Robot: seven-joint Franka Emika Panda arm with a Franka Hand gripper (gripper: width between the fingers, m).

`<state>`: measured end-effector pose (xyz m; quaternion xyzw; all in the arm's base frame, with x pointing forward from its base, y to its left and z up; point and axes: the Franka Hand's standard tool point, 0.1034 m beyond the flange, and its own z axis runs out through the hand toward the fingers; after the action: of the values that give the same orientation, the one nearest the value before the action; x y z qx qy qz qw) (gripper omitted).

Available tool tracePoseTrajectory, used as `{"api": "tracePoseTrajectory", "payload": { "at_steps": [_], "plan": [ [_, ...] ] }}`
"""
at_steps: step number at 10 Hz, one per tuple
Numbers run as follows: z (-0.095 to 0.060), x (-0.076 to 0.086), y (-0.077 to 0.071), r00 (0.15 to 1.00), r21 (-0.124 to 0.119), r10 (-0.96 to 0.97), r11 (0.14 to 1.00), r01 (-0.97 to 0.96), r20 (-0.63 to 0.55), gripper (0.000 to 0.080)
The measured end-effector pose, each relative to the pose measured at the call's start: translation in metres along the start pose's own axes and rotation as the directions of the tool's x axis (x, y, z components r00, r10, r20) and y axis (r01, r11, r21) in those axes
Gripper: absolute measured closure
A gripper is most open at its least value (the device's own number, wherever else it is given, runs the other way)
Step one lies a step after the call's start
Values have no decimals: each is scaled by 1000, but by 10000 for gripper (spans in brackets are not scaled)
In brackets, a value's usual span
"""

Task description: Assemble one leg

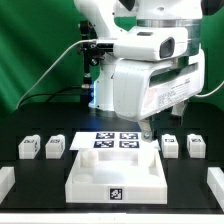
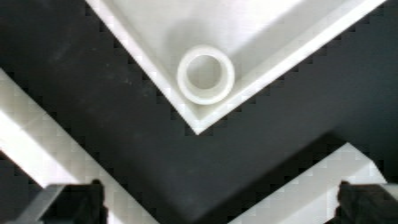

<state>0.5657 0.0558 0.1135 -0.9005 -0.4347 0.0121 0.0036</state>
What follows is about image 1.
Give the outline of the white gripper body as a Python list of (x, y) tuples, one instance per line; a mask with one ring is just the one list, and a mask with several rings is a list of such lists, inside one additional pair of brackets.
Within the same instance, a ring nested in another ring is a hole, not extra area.
[(200, 93), (204, 85), (202, 49), (189, 64), (173, 69), (173, 60), (120, 60), (113, 75), (113, 105), (122, 119), (138, 122)]

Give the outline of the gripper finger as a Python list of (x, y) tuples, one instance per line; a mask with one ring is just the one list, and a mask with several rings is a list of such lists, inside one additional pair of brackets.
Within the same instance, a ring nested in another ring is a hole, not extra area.
[(172, 107), (170, 121), (173, 126), (179, 126), (182, 124), (186, 106), (186, 102), (182, 101)]
[(141, 137), (146, 142), (152, 141), (152, 129), (148, 119), (143, 119), (139, 122), (139, 127), (141, 129)]

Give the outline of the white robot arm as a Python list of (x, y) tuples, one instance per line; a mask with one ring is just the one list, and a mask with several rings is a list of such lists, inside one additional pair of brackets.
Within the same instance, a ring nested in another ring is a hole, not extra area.
[(74, 0), (96, 32), (89, 48), (100, 64), (89, 107), (139, 124), (153, 139), (150, 117), (167, 108), (181, 117), (204, 85), (201, 20), (224, 0)]

